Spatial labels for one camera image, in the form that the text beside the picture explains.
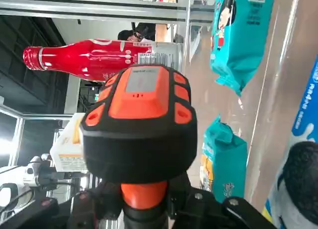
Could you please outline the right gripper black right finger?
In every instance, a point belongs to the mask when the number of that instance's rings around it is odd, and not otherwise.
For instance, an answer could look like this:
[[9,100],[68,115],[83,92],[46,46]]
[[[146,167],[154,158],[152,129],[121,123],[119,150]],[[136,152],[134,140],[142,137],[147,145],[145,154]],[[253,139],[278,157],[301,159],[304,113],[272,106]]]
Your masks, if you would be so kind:
[[218,202],[211,192],[192,187],[186,173],[168,182],[168,215],[172,229],[274,229],[241,197]]

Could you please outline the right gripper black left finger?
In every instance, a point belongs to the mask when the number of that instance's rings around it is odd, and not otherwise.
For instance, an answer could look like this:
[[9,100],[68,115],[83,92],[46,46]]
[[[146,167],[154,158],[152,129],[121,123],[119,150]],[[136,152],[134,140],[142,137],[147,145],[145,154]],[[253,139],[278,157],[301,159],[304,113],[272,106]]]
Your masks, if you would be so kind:
[[99,183],[59,204],[55,198],[42,198],[1,223],[2,229],[98,229],[115,223],[122,211],[119,184]]

